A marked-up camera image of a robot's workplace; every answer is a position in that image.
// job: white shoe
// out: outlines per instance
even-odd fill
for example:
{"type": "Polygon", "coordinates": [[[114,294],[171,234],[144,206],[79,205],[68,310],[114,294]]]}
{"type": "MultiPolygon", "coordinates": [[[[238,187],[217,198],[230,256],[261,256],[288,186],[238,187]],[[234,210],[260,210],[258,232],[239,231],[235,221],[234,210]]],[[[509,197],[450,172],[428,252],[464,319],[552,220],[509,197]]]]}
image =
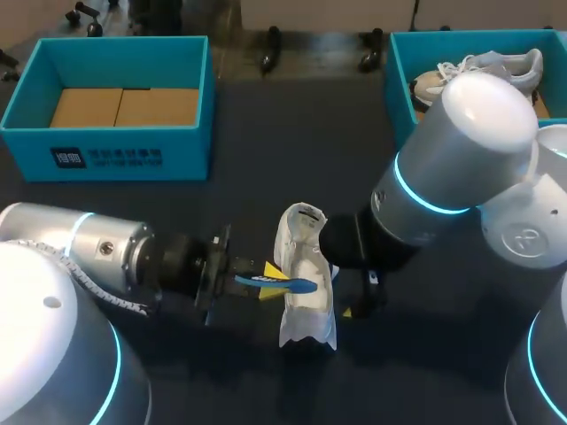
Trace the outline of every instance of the white shoe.
{"type": "Polygon", "coordinates": [[[290,206],[280,219],[274,262],[287,277],[317,285],[309,294],[285,294],[280,347],[311,336],[337,349],[332,280],[338,267],[330,265],[319,250],[319,233],[326,221],[321,210],[303,203],[290,206]]]}
{"type": "Polygon", "coordinates": [[[414,102],[424,109],[428,108],[454,77],[468,72],[496,75],[532,102],[532,94],[543,75],[543,56],[538,49],[531,49],[524,55],[501,55],[488,51],[478,56],[469,55],[457,66],[449,62],[437,64],[437,70],[422,73],[410,84],[414,102]]]}

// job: blue storage box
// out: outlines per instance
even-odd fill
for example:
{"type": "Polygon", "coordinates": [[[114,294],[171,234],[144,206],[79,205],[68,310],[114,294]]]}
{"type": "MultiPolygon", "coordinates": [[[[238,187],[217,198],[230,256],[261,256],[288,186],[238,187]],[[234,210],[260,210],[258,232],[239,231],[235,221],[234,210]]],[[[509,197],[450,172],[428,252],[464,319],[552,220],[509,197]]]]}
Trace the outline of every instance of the blue storage box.
{"type": "Polygon", "coordinates": [[[397,149],[411,135],[417,117],[408,84],[418,75],[437,69],[439,62],[458,64],[467,55],[489,50],[524,54],[537,48],[543,54],[543,78],[538,87],[550,119],[540,127],[567,123],[567,50],[555,30],[434,31],[394,33],[385,72],[385,101],[397,149]]]}
{"type": "Polygon", "coordinates": [[[204,180],[214,116],[206,37],[42,39],[0,131],[28,182],[204,180]],[[198,89],[192,126],[50,128],[63,89],[198,89]]]}

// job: cardboard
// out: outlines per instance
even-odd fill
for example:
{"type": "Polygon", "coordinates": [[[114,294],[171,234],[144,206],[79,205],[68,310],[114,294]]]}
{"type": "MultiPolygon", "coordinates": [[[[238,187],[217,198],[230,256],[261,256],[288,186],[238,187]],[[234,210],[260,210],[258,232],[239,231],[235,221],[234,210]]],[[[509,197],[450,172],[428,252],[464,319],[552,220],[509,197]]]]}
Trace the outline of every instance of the cardboard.
{"type": "Polygon", "coordinates": [[[124,90],[116,127],[192,126],[198,89],[124,90]]]}
{"type": "MultiPolygon", "coordinates": [[[[538,92],[537,94],[537,99],[535,101],[535,105],[533,106],[533,110],[535,111],[535,114],[537,115],[538,119],[548,119],[549,117],[549,111],[548,108],[546,107],[546,104],[543,102],[543,99],[541,98],[540,93],[538,92]]],[[[414,108],[414,112],[416,113],[416,117],[418,121],[421,121],[423,119],[424,113],[423,112],[419,112],[416,108],[414,108]]]]}
{"type": "Polygon", "coordinates": [[[63,89],[52,128],[113,127],[122,89],[63,89]]]}

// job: dark table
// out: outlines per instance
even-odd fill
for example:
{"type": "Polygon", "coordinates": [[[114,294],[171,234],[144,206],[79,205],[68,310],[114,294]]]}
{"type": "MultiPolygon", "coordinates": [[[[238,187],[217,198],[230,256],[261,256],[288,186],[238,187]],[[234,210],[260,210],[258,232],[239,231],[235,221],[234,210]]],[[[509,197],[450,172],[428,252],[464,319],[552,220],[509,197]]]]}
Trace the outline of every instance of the dark table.
{"type": "MultiPolygon", "coordinates": [[[[5,104],[13,86],[0,88],[5,104]]],[[[304,201],[356,211],[394,153],[382,81],[219,84],[208,182],[25,184],[0,148],[0,208],[18,201],[145,220],[208,237],[232,224],[231,251],[271,259],[279,218],[304,201]]],[[[338,351],[287,359],[283,300],[220,300],[219,326],[167,297],[155,321],[111,318],[151,378],[153,423],[504,424],[507,360],[565,267],[522,270],[485,246],[472,212],[389,281],[390,304],[340,317],[360,288],[336,284],[338,351]]]]}

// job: white cable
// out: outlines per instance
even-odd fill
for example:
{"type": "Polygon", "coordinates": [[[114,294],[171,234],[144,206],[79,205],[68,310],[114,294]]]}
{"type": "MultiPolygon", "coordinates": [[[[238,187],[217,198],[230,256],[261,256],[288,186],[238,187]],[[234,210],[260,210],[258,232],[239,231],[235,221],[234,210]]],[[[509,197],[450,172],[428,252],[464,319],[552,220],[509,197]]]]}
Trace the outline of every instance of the white cable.
{"type": "Polygon", "coordinates": [[[538,161],[540,160],[540,146],[536,140],[532,143],[532,156],[530,157],[530,164],[525,172],[524,182],[535,184],[537,177],[536,171],[538,169],[538,161]]]}
{"type": "Polygon", "coordinates": [[[74,279],[89,293],[95,295],[107,303],[116,305],[120,308],[124,308],[134,313],[142,314],[143,316],[148,316],[148,312],[151,310],[148,305],[138,304],[131,301],[126,301],[124,299],[115,297],[114,295],[106,292],[100,286],[92,281],[76,263],[74,263],[70,258],[68,258],[64,252],[56,250],[52,246],[46,243],[38,243],[34,241],[8,241],[8,243],[14,243],[18,245],[26,246],[41,254],[47,256],[51,260],[55,261],[60,267],[63,267],[74,279]]]}

